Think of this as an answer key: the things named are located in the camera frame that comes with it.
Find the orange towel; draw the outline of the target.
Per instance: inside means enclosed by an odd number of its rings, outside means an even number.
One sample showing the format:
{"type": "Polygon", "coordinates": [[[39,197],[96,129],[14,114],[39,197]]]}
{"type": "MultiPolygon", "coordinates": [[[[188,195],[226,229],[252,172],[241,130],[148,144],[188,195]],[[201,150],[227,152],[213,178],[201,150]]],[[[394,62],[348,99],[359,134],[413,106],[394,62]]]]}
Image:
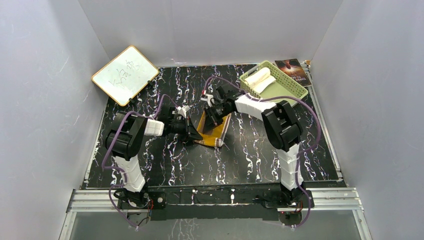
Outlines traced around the orange towel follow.
{"type": "Polygon", "coordinates": [[[223,123],[215,127],[213,130],[203,133],[205,120],[206,120],[206,114],[205,112],[202,113],[199,124],[197,126],[198,133],[202,136],[202,140],[195,140],[194,142],[206,147],[216,147],[220,148],[224,144],[224,139],[226,136],[226,133],[228,131],[228,127],[230,125],[232,114],[229,113],[227,116],[223,118],[223,123]]]}

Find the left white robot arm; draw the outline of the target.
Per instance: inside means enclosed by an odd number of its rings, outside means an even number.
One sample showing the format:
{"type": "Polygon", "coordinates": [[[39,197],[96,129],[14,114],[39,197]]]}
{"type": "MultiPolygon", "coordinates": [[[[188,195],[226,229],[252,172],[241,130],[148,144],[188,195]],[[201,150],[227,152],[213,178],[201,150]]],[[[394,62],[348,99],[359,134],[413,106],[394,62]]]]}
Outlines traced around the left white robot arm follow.
{"type": "Polygon", "coordinates": [[[145,208],[149,203],[146,179],[138,159],[145,136],[166,137],[174,134],[182,142],[203,139],[191,118],[187,116],[188,109],[189,106],[164,106],[160,109],[157,119],[123,111],[115,116],[104,145],[110,151],[124,179],[123,187],[114,192],[116,198],[135,208],[145,208]]]}

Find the wood framed whiteboard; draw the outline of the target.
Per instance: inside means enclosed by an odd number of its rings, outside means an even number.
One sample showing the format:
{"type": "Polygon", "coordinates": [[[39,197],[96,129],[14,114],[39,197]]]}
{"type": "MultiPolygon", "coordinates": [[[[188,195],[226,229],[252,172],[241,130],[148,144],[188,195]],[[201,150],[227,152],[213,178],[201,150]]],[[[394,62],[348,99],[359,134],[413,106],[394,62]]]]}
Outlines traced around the wood framed whiteboard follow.
{"type": "Polygon", "coordinates": [[[158,74],[157,67],[135,46],[130,45],[97,71],[91,80],[123,107],[158,74]]]}

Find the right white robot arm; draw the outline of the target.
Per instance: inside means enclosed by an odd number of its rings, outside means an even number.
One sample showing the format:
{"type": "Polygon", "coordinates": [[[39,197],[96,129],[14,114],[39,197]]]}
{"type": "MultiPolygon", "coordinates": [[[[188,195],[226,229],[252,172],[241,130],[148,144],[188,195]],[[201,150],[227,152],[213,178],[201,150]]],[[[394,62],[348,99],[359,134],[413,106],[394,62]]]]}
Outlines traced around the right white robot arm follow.
{"type": "Polygon", "coordinates": [[[263,122],[266,136],[275,148],[281,170],[280,192],[262,196],[266,203],[276,206],[295,207],[302,199],[303,177],[299,171],[299,151],[303,128],[290,103],[278,103],[253,98],[248,93],[234,88],[218,87],[219,98],[204,93],[201,100],[207,101],[204,119],[198,132],[209,134],[224,123],[231,113],[247,114],[263,122]]]}

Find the green plastic basket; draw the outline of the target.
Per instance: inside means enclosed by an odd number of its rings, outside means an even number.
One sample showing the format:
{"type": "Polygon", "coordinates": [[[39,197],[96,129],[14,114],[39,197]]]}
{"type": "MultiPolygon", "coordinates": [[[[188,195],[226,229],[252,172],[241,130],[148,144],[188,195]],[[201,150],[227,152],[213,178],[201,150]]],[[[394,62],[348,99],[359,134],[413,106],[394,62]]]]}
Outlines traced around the green plastic basket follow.
{"type": "Polygon", "coordinates": [[[277,66],[273,65],[270,61],[267,60],[257,64],[242,74],[239,79],[240,88],[257,99],[270,99],[280,96],[289,96],[302,100],[309,94],[309,91],[305,87],[297,83],[290,76],[281,71],[277,66]],[[269,68],[271,75],[275,77],[276,82],[270,84],[262,93],[257,93],[247,85],[245,79],[262,68],[269,68]]]}

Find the white towel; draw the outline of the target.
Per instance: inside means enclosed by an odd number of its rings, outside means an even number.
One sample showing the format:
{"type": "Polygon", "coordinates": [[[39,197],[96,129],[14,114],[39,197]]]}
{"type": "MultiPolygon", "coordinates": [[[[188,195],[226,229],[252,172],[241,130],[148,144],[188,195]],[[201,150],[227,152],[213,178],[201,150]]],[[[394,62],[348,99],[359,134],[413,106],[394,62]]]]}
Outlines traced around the white towel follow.
{"type": "Polygon", "coordinates": [[[268,67],[264,67],[248,76],[244,81],[252,90],[261,94],[269,85],[276,82],[276,78],[271,75],[268,67]]]}

